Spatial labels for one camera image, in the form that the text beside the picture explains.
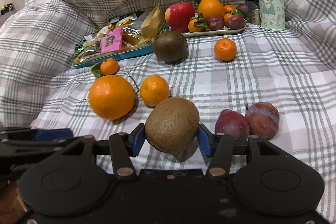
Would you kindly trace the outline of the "red apple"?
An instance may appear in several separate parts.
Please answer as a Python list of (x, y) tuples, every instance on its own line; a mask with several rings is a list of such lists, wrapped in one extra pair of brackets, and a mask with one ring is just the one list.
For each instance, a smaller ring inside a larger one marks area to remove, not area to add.
[(195, 16), (195, 8), (190, 2), (178, 2), (165, 11), (165, 21), (176, 32), (186, 32), (192, 17)]

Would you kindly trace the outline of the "orange on plate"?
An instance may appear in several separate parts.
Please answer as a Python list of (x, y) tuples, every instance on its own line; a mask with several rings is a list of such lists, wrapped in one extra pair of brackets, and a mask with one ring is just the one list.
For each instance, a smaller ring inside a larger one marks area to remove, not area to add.
[(218, 0), (201, 0), (198, 5), (198, 14), (208, 21), (211, 16), (223, 18), (225, 15), (224, 5)]

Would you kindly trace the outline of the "plaid bed sheet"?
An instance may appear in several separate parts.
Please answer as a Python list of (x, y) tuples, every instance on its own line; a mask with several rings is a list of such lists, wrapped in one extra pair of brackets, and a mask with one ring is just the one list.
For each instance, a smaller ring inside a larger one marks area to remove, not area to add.
[[(138, 101), (125, 118), (98, 117), (88, 103), (95, 77), (73, 67), (75, 45), (112, 18), (180, 1), (191, 0), (28, 0), (1, 26), (1, 123), (70, 128), (97, 139), (134, 129), (150, 108)], [(211, 130), (223, 109), (244, 113), (247, 104), (272, 103), (280, 113), (274, 144), (322, 175), (318, 211), (335, 223), (335, 0), (284, 0), (284, 11), (283, 31), (250, 24), (232, 36), (238, 55), (230, 63), (215, 58), (216, 36), (200, 37), (189, 39), (180, 64), (147, 55), (120, 62), (119, 73), (137, 83), (165, 78)]]

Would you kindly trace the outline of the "white fruit plate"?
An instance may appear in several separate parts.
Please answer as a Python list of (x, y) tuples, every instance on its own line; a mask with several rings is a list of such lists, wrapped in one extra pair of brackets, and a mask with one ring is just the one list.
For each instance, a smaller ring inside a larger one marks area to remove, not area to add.
[(243, 32), (246, 27), (239, 28), (239, 29), (231, 29), (231, 28), (223, 28), (222, 30), (210, 30), (210, 31), (202, 31), (202, 32), (185, 32), (183, 36), (186, 38), (192, 38), (197, 36), (219, 36), (219, 35), (231, 35), (231, 34), (238, 34)]

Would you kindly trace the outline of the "right loose plum with stem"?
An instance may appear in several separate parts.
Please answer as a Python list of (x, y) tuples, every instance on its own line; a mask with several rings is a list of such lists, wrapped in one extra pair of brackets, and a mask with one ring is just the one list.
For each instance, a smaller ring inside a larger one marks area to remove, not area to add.
[(245, 118), (251, 135), (272, 139), (279, 130), (280, 114), (269, 102), (246, 104)]

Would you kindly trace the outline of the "dark drink can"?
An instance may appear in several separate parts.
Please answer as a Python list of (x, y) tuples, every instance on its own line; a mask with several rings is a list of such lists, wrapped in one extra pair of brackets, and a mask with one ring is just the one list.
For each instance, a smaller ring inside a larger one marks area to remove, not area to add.
[(251, 9), (250, 22), (252, 24), (260, 25), (260, 6), (259, 0), (245, 0), (245, 3)]

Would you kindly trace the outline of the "plum on plate back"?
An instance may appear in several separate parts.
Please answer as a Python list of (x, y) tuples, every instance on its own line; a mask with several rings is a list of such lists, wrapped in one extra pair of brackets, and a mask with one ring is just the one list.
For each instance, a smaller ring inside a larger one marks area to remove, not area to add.
[(244, 14), (249, 18), (252, 14), (252, 10), (251, 8), (246, 4), (246, 3), (242, 3), (240, 5), (237, 5), (236, 9), (241, 10), (242, 12), (244, 12)]

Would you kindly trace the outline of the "small mandarin with leaf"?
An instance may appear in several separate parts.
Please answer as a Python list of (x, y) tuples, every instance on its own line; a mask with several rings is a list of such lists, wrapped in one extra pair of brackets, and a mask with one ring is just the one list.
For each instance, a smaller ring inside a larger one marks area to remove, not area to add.
[(96, 77), (100, 78), (107, 75), (114, 75), (119, 70), (118, 62), (113, 58), (108, 58), (91, 68), (91, 73)]

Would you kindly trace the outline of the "dark brown round fruit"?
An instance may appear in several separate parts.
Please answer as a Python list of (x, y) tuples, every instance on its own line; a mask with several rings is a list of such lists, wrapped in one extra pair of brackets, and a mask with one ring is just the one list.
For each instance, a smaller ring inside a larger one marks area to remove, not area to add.
[(177, 63), (188, 57), (187, 39), (176, 31), (165, 31), (153, 42), (153, 52), (157, 59), (165, 63)]

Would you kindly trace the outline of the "gold snack packet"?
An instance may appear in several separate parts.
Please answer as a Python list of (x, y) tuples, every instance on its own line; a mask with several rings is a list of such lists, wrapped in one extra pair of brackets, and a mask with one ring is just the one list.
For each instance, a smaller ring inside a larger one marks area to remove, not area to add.
[(152, 39), (154, 38), (161, 26), (165, 22), (165, 17), (163, 15), (162, 9), (157, 5), (145, 18), (141, 24), (141, 33), (144, 38)]

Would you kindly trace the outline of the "mandarin on plate back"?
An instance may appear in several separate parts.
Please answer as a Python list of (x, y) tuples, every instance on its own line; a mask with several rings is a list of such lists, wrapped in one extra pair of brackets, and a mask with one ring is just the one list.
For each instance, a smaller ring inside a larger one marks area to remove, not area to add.
[(233, 11), (235, 9), (236, 9), (235, 5), (225, 5), (224, 6), (225, 13), (230, 13), (231, 11)]

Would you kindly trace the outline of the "light brown kiwi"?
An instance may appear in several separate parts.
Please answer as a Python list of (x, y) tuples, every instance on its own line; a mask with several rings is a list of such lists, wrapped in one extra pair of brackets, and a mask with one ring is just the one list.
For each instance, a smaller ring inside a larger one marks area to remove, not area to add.
[(158, 151), (175, 155), (193, 142), (199, 125), (199, 112), (189, 100), (170, 97), (160, 102), (145, 123), (146, 139)]

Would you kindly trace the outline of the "large orange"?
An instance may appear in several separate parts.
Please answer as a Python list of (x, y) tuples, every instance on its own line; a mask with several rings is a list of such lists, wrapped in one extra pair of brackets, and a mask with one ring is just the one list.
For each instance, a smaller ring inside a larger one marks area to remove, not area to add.
[(107, 75), (93, 83), (88, 99), (91, 109), (98, 116), (117, 120), (133, 108), (135, 91), (133, 86), (121, 76)]

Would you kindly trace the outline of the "mandarin on plate front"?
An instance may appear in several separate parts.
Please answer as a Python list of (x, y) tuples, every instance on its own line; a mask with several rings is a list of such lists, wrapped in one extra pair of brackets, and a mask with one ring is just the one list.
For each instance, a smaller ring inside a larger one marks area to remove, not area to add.
[(208, 29), (206, 21), (202, 18), (193, 18), (188, 24), (189, 32), (202, 32)]

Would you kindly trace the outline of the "teal snack tray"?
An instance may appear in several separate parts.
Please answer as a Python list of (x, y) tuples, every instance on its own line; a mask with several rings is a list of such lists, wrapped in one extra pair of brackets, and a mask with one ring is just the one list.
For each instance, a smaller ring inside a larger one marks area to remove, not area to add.
[(72, 64), (75, 68), (91, 67), (108, 58), (113, 58), (117, 61), (120, 61), (134, 57), (145, 56), (151, 53), (153, 53), (153, 42), (149, 41), (135, 46), (122, 48), (114, 52), (95, 53), (88, 56), (83, 56), (80, 53), (73, 59)]

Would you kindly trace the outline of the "pink snack packet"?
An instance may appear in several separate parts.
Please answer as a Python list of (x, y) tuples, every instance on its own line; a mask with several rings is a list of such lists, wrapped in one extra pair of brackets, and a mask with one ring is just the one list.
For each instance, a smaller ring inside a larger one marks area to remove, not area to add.
[(108, 32), (100, 40), (101, 53), (108, 53), (122, 48), (122, 28), (118, 27)]

